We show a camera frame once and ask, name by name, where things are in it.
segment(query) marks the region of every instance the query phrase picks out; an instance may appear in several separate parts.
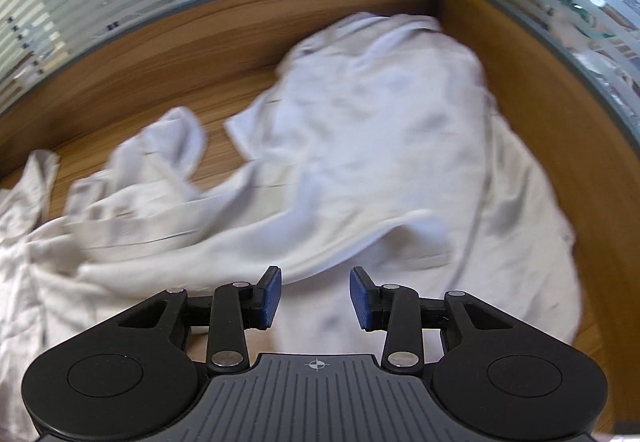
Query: crumpled fabric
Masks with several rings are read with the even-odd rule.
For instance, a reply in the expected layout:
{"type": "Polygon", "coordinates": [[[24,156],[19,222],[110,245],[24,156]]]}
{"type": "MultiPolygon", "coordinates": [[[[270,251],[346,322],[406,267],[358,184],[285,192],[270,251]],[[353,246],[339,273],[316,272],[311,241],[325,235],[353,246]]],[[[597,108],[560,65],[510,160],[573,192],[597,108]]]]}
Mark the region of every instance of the crumpled fabric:
{"type": "Polygon", "coordinates": [[[22,376],[47,332],[27,237],[46,218],[57,169],[55,154],[35,151],[14,188],[0,191],[0,440],[7,442],[38,435],[20,398],[22,376]]]}
{"type": "MultiPolygon", "coordinates": [[[[270,265],[280,352],[380,355],[384,333],[351,307],[355,265],[423,297],[465,290],[569,342],[572,229],[476,56],[439,30],[362,13],[299,43],[227,121],[246,163],[208,191],[190,181],[206,137],[187,108],[123,143],[25,237],[43,349],[165,288],[209,294],[270,265]]],[[[437,332],[424,339],[438,359],[437,332]]]]}

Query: wooden surface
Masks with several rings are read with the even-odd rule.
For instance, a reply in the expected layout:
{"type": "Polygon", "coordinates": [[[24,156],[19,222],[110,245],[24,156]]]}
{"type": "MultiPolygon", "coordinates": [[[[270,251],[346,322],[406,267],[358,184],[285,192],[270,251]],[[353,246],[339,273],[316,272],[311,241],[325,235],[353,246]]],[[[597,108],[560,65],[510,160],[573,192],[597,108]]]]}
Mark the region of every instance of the wooden surface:
{"type": "Polygon", "coordinates": [[[165,99],[276,64],[313,32],[360,10],[417,12],[424,0],[217,0],[167,16],[45,80],[0,116],[0,178],[165,99]]]}
{"type": "Polygon", "coordinates": [[[638,420],[638,157],[584,85],[512,19],[484,0],[446,0],[444,14],[445,31],[482,61],[501,112],[545,168],[575,228],[588,300],[576,343],[606,369],[609,417],[638,420]]]}
{"type": "MultiPolygon", "coordinates": [[[[586,298],[575,346],[606,369],[613,397],[598,427],[609,430],[614,416],[638,418],[638,159],[535,39],[481,0],[446,1],[446,30],[484,62],[501,109],[542,161],[578,233],[586,298]]],[[[0,173],[22,165],[31,149],[55,149],[62,157],[52,195],[57,216],[73,180],[100,169],[121,141],[183,104],[209,133],[195,181],[211,187],[241,165],[223,120],[273,83],[273,66],[290,46],[351,12],[411,12],[421,3],[220,0],[165,18],[78,61],[0,117],[0,173]]],[[[12,186],[18,175],[0,185],[12,186]]],[[[259,346],[269,349],[268,336],[252,340],[254,353],[259,346]]]]}

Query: blue gripper pad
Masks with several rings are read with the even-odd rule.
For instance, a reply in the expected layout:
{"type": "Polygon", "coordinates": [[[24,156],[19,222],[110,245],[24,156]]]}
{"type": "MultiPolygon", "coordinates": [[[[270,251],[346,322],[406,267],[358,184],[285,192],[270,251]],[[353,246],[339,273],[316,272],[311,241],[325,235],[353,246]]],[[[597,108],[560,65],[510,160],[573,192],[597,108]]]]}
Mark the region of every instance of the blue gripper pad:
{"type": "Polygon", "coordinates": [[[276,315],[280,295],[282,294],[282,271],[277,267],[270,267],[259,284],[264,293],[262,295],[262,324],[269,328],[276,315]]]}
{"type": "Polygon", "coordinates": [[[351,303],[358,316],[360,328],[367,330],[371,328],[373,312],[369,303],[369,290],[372,290],[368,282],[363,281],[356,268],[351,269],[349,278],[349,292],[351,303]]]}

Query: metal pin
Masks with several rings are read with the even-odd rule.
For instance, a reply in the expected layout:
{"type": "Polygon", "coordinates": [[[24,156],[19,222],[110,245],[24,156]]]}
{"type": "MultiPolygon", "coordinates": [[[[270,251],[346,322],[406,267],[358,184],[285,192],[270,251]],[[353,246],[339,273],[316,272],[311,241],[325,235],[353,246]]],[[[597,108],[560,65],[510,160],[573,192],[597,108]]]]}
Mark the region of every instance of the metal pin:
{"type": "Polygon", "coordinates": [[[398,368],[411,368],[418,364],[420,358],[411,352],[394,352],[386,360],[398,368]]]}
{"type": "Polygon", "coordinates": [[[222,350],[221,352],[216,352],[211,356],[211,362],[213,362],[213,364],[224,368],[237,366],[243,359],[244,357],[242,354],[233,350],[222,350]]]}

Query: crosshair marking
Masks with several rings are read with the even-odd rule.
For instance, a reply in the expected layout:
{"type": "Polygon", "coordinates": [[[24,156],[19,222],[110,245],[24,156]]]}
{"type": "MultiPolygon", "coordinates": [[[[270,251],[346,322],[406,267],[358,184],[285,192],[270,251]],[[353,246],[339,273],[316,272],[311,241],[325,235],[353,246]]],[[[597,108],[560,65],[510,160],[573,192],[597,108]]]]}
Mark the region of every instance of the crosshair marking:
{"type": "Polygon", "coordinates": [[[309,368],[313,368],[316,372],[318,370],[322,370],[325,366],[328,366],[328,365],[329,364],[327,362],[323,362],[320,359],[316,359],[315,361],[311,361],[305,364],[305,366],[308,366],[309,368]]]}

